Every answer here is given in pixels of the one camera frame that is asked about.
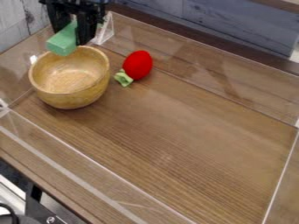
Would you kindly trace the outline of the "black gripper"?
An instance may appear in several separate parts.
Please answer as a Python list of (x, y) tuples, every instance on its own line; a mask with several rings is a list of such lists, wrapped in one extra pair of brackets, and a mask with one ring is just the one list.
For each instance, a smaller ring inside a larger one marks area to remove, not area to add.
[(77, 15), (77, 44), (86, 45), (105, 22), (110, 0), (39, 0), (39, 3), (47, 6), (55, 33), (71, 23), (71, 14)]

